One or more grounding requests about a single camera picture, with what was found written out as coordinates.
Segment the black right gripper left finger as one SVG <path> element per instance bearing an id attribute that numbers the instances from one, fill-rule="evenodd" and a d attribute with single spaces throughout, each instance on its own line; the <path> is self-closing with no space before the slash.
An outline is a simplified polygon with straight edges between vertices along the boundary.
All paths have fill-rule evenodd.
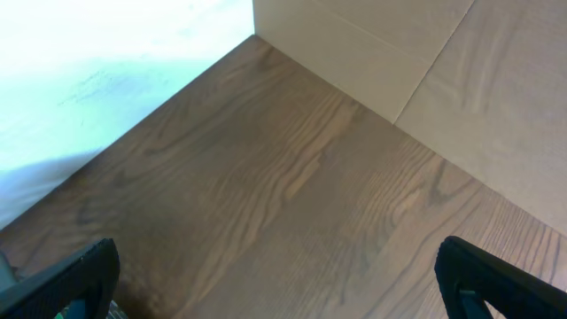
<path id="1" fill-rule="evenodd" d="M 1 255 L 3 318 L 104 319 L 119 281 L 120 259 L 114 241 L 104 238 L 43 271 L 19 279 Z"/>

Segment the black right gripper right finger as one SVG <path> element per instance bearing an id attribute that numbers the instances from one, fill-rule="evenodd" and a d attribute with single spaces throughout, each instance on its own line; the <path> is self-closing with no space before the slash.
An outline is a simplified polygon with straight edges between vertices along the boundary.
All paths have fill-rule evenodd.
<path id="1" fill-rule="evenodd" d="M 460 237 L 440 244 L 434 271 L 450 319 L 566 316 L 565 292 Z"/>

